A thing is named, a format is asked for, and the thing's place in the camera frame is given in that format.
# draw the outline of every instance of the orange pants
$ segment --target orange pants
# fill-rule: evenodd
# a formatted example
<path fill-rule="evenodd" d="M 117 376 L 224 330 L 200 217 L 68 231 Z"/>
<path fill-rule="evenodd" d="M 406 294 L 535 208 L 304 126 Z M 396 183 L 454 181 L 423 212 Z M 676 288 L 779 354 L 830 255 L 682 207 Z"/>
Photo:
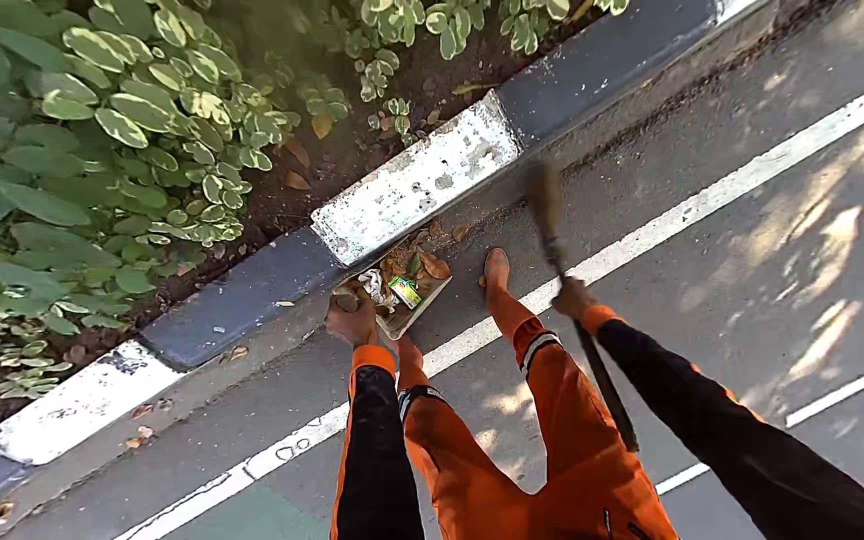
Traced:
<path fill-rule="evenodd" d="M 490 297 L 488 309 L 522 369 L 530 344 L 546 329 L 508 293 Z M 402 358 L 400 393 L 431 387 L 416 365 Z M 406 449 L 425 476 L 442 537 L 678 538 L 642 464 L 626 451 L 615 422 L 569 353 L 546 343 L 531 355 L 526 371 L 547 454 L 546 485 L 535 495 L 498 470 L 444 401 L 416 397 L 407 409 Z"/>

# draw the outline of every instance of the soil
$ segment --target soil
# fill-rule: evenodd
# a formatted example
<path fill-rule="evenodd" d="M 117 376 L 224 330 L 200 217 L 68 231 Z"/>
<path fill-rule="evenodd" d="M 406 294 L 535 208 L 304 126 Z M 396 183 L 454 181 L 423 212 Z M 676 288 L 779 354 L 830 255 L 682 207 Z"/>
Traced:
<path fill-rule="evenodd" d="M 572 4 L 575 8 L 579 2 Z M 486 27 L 473 31 L 462 54 L 449 62 L 439 54 L 438 36 L 427 31 L 419 32 L 414 45 L 404 53 L 401 47 L 392 47 L 401 56 L 401 68 L 391 78 L 386 99 L 401 97 L 412 102 L 410 120 L 414 132 L 432 132 L 439 123 L 482 99 L 488 86 L 505 82 L 601 17 L 597 8 L 590 9 L 573 24 L 550 30 L 534 55 L 522 55 L 510 50 L 508 35 L 499 34 L 501 21 L 495 10 L 491 9 L 488 14 L 491 17 L 486 19 Z M 303 166 L 284 147 L 267 147 L 265 151 L 271 158 L 271 170 L 250 169 L 242 174 L 253 185 L 242 219 L 246 225 L 242 236 L 223 244 L 223 247 L 213 247 L 205 262 L 193 271 L 164 279 L 154 293 L 138 300 L 126 313 L 127 327 L 118 330 L 85 328 L 80 335 L 71 338 L 55 336 L 53 348 L 62 352 L 64 360 L 76 366 L 64 376 L 95 361 L 130 338 L 137 328 L 152 322 L 278 236 L 310 224 L 312 211 L 402 151 L 398 135 L 389 136 L 394 131 L 383 135 L 383 131 L 368 129 L 368 116 L 376 113 L 384 100 L 369 104 L 359 101 L 358 76 L 353 63 L 344 56 L 337 60 L 340 61 L 334 64 L 335 72 L 328 75 L 350 96 L 352 111 L 348 118 L 336 123 L 330 135 L 322 141 L 312 131 L 308 117 L 303 118 L 295 136 L 308 153 L 310 166 Z M 452 93 L 456 87 L 465 84 L 485 87 L 461 95 Z M 303 109 L 301 104 L 293 105 L 293 111 Z M 426 125 L 426 119 L 435 110 L 438 110 L 438 123 Z M 311 188 L 303 191 L 286 186 L 282 179 L 290 170 L 305 178 Z M 0 422 L 28 403 L 29 399 L 0 399 Z"/>

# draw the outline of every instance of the orange sleeve cuff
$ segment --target orange sleeve cuff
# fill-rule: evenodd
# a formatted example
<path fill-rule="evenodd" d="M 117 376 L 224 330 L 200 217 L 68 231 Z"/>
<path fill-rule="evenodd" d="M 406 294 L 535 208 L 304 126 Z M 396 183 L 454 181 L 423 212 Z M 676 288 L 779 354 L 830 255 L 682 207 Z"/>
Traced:
<path fill-rule="evenodd" d="M 599 333 L 599 327 L 613 319 L 625 322 L 625 319 L 619 317 L 611 307 L 604 303 L 596 303 L 587 307 L 585 313 L 582 313 L 582 327 L 595 336 Z"/>
<path fill-rule="evenodd" d="M 396 376 L 396 360 L 385 347 L 378 345 L 362 345 L 352 352 L 352 373 L 362 366 L 378 366 Z"/>

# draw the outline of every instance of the person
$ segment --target person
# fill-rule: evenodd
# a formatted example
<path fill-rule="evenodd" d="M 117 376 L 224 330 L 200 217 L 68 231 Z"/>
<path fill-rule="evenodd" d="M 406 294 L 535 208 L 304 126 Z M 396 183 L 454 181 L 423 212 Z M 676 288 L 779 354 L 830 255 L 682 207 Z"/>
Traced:
<path fill-rule="evenodd" d="M 330 334 L 353 348 L 331 538 L 423 538 L 412 468 L 424 477 L 447 540 L 678 538 L 652 482 L 626 451 L 594 388 L 555 333 L 508 290 L 492 250 L 486 304 L 534 396 L 546 485 L 524 493 L 498 470 L 423 372 L 408 337 L 380 345 L 375 307 L 333 304 Z M 864 539 L 864 487 L 765 423 L 688 360 L 628 325 L 569 278 L 552 303 L 602 345 L 654 414 L 708 465 L 769 540 Z"/>

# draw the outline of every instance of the painted curb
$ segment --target painted curb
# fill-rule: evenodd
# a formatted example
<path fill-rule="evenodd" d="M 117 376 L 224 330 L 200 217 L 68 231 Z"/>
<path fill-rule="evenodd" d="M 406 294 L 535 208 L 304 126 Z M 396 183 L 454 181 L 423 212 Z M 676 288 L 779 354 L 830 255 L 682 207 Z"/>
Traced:
<path fill-rule="evenodd" d="M 641 0 L 640 11 L 633 1 L 629 13 L 586 27 L 317 209 L 312 227 L 279 237 L 147 325 L 141 343 L 126 341 L 0 423 L 0 495 L 262 325 L 295 320 L 295 305 L 767 2 Z M 809 2 L 768 5 L 774 19 Z"/>

